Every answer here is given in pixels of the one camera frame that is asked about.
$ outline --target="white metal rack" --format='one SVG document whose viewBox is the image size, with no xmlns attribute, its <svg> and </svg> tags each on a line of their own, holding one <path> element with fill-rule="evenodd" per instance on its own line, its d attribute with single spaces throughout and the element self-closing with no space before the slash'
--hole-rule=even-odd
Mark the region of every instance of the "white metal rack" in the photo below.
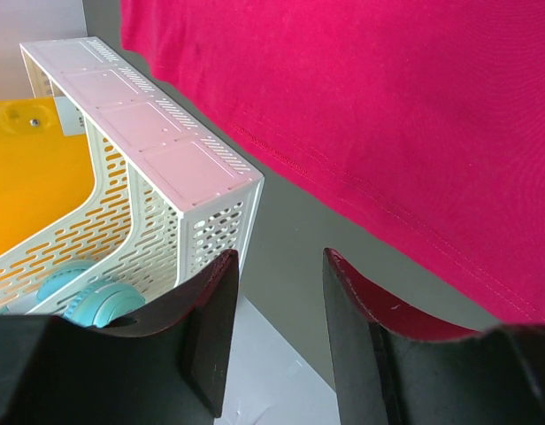
<svg viewBox="0 0 545 425">
<path fill-rule="evenodd" d="M 230 248 L 242 267 L 264 181 L 255 167 L 95 37 L 24 43 L 21 53 L 36 97 L 80 110 L 96 184 L 0 257 L 0 309 L 62 313 L 98 279 L 132 284 L 149 302 Z M 37 303 L 70 259 L 96 263 Z"/>
</svg>

